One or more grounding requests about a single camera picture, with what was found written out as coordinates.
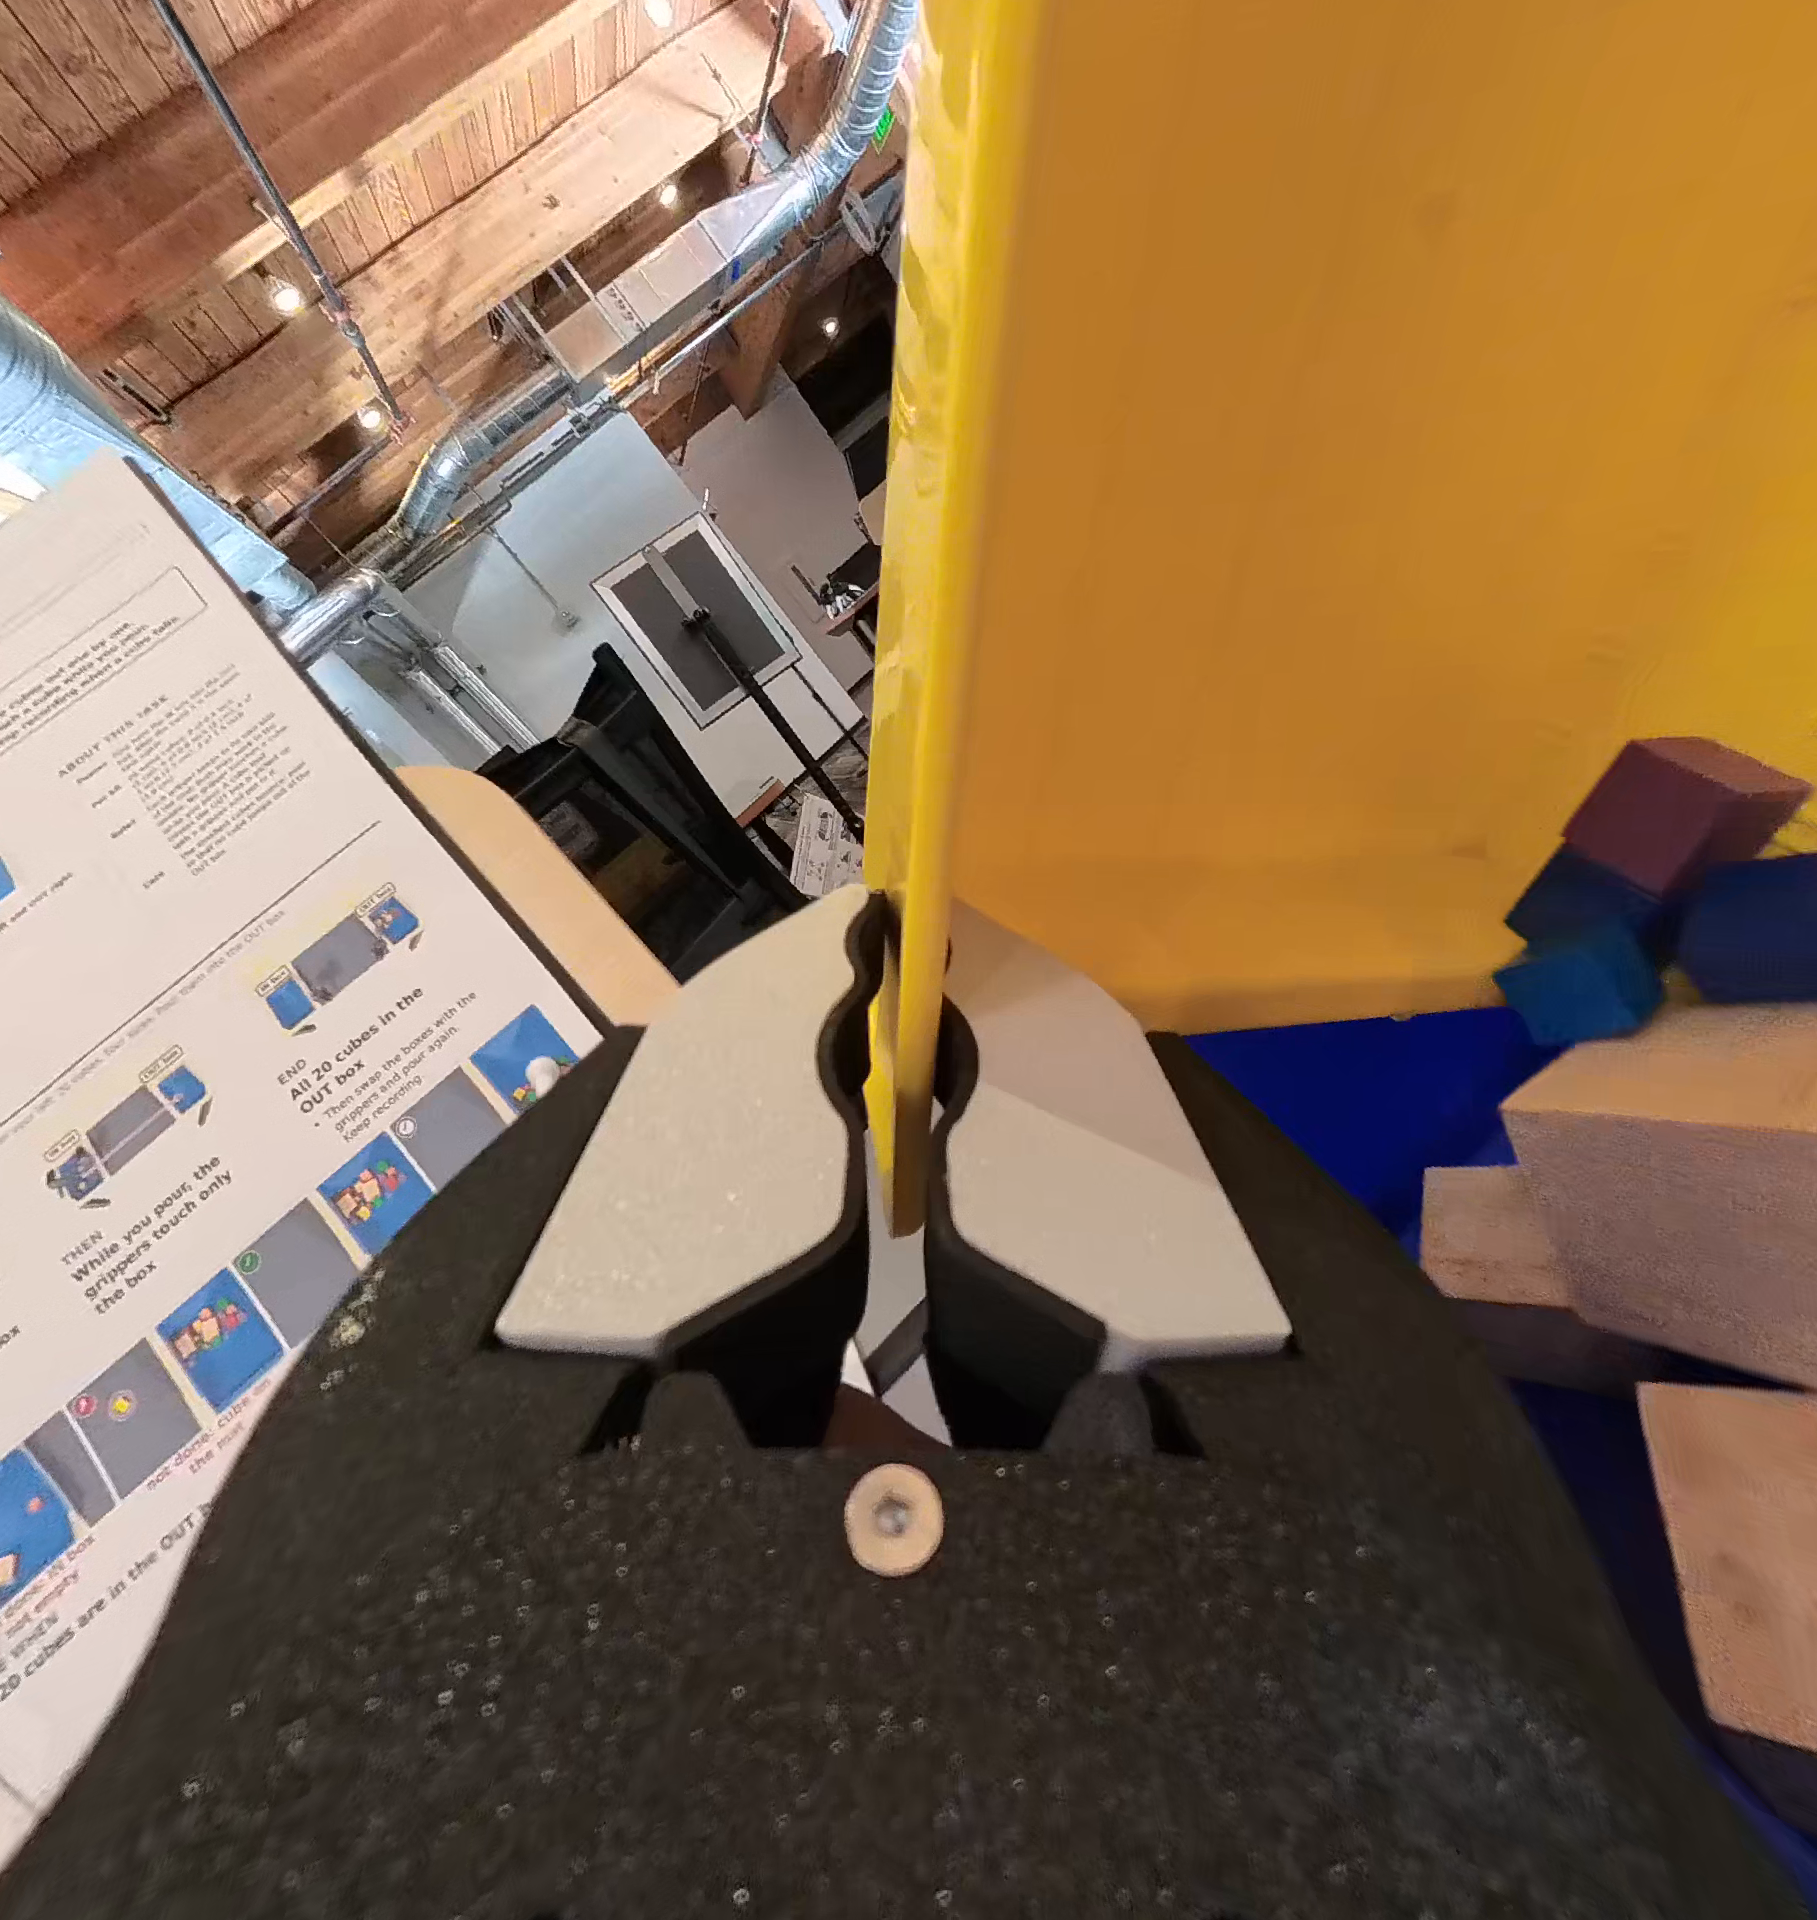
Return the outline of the black tripod pole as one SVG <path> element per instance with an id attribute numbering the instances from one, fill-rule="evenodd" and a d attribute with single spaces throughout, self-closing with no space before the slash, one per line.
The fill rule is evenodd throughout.
<path id="1" fill-rule="evenodd" d="M 682 617 L 682 624 L 689 636 L 703 636 L 703 647 L 726 666 L 726 673 L 739 688 L 739 697 L 772 725 L 772 735 L 782 741 L 782 749 L 801 765 L 805 787 L 826 803 L 826 810 L 848 829 L 854 846 L 869 846 L 869 825 L 859 810 L 846 803 L 846 792 L 826 779 L 824 758 L 805 749 L 805 741 L 795 735 L 795 725 L 772 708 L 772 697 L 759 688 L 759 673 L 739 666 L 739 653 L 732 647 L 732 636 L 717 629 L 717 621 L 689 602 Z"/>

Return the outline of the small blue cube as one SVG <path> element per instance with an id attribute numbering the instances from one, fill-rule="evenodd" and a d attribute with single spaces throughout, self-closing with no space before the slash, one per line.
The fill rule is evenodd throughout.
<path id="1" fill-rule="evenodd" d="M 1522 942 L 1571 942 L 1599 929 L 1624 929 L 1634 942 L 1655 947 L 1675 929 L 1675 900 L 1619 876 L 1613 866 L 1556 846 L 1542 871 L 1502 912 Z"/>
<path id="2" fill-rule="evenodd" d="M 1664 973 L 1624 919 L 1526 942 L 1491 986 L 1535 1050 L 1631 1036 L 1664 1006 Z"/>
<path id="3" fill-rule="evenodd" d="M 1706 1006 L 1817 1006 L 1817 848 L 1710 866 L 1675 961 Z"/>

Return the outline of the pile of plain wooden cubes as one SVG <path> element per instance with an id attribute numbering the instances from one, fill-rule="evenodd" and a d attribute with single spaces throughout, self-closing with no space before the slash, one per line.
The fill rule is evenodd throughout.
<path id="1" fill-rule="evenodd" d="M 1817 1006 L 1687 1006 L 1500 1108 L 1515 1162 L 1429 1170 L 1422 1267 L 1571 1367 L 1634 1382 L 1700 1706 L 1817 1754 Z"/>

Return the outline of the white paper sheet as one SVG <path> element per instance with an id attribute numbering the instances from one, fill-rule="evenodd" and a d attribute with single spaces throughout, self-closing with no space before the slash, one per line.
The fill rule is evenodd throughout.
<path id="1" fill-rule="evenodd" d="M 0 1867 L 323 1317 L 605 1036 L 130 460 L 0 524 Z"/>

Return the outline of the black office chair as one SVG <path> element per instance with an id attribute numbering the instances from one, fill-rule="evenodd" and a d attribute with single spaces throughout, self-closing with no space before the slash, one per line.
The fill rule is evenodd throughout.
<path id="1" fill-rule="evenodd" d="M 566 725 L 537 746 L 494 749 L 479 772 L 548 833 L 675 983 L 805 907 L 611 644 Z"/>

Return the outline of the yellow plastic bin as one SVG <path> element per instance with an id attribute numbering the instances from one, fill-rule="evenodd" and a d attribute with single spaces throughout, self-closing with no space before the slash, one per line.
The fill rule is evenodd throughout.
<path id="1" fill-rule="evenodd" d="M 1813 779 L 1817 3 L 919 3 L 869 881 L 1137 1021 L 1457 1007 L 1634 735 Z"/>

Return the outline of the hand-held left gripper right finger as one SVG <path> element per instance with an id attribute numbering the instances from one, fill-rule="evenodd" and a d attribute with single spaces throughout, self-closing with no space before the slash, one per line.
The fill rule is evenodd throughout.
<path id="1" fill-rule="evenodd" d="M 1089 1377 L 1287 1351 L 1137 1016 L 975 907 L 950 912 L 919 1271 L 928 1377 L 973 1446 L 1039 1446 Z"/>

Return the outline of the blue plastic bin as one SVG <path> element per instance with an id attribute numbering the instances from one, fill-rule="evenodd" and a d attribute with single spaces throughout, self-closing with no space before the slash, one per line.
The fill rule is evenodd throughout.
<path id="1" fill-rule="evenodd" d="M 1422 1243 L 1422 1176 L 1433 1162 L 1515 1162 L 1500 1105 L 1556 1061 L 1491 1006 L 1410 1021 L 1209 1031 L 1192 1036 L 1192 1053 L 1320 1162 L 1410 1254 Z M 1522 1382 L 1515 1399 L 1688 1749 L 1817 1917 L 1817 1836 L 1765 1808 L 1710 1739 L 1634 1405 L 1551 1382 Z"/>

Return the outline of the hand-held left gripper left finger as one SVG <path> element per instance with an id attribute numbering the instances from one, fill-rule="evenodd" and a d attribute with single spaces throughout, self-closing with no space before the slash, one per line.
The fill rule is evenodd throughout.
<path id="1" fill-rule="evenodd" d="M 873 896 L 846 881 L 646 1021 L 494 1337 L 652 1382 L 714 1377 L 762 1446 L 810 1446 L 869 1309 Z"/>

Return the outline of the white printed sheet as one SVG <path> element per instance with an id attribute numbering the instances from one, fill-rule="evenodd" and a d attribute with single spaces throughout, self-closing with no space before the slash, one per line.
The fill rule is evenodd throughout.
<path id="1" fill-rule="evenodd" d="M 859 881 L 859 846 L 824 798 L 795 803 L 792 890 L 805 900 Z"/>

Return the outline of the small purple cube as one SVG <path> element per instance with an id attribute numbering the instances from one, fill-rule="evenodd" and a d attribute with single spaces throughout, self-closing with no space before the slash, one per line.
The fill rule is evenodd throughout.
<path id="1" fill-rule="evenodd" d="M 1778 772 L 1706 735 L 1624 741 L 1564 825 L 1564 848 L 1677 900 L 1710 866 L 1753 860 L 1813 803 L 1813 779 Z"/>

